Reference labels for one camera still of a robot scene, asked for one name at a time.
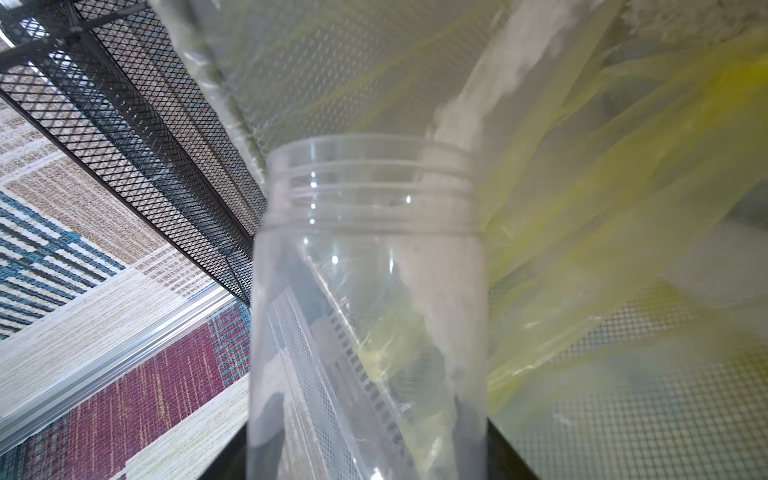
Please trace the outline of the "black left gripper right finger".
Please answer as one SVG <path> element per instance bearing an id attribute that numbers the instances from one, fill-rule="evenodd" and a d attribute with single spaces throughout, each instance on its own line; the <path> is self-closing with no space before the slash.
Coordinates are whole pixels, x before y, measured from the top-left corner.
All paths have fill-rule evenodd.
<path id="1" fill-rule="evenodd" d="M 459 479 L 538 479 L 490 419 L 480 433 L 477 411 L 458 397 L 454 406 L 452 437 Z"/>

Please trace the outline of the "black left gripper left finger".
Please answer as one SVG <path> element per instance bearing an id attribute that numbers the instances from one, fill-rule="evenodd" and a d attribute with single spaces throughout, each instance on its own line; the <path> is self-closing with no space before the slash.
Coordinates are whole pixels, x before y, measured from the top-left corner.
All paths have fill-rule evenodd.
<path id="1" fill-rule="evenodd" d="M 274 393 L 261 414 L 227 443 L 199 479 L 277 479 L 285 441 L 284 394 Z"/>

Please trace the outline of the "medium plastic jar with rice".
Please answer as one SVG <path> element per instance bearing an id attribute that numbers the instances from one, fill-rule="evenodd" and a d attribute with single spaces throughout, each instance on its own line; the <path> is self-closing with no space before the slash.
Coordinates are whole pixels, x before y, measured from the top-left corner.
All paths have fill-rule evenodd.
<path id="1" fill-rule="evenodd" d="M 471 155 L 423 138 L 295 141 L 255 237 L 246 475 L 483 479 L 487 282 Z"/>

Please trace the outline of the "grey bin with yellow bag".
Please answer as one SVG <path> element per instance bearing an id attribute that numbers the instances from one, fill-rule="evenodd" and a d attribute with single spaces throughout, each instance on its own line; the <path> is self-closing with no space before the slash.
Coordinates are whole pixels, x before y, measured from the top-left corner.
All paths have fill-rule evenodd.
<path id="1" fill-rule="evenodd" d="M 267 199 L 257 233 L 283 145 L 471 155 L 487 418 L 538 479 L 766 477 L 765 2 L 152 7 Z"/>

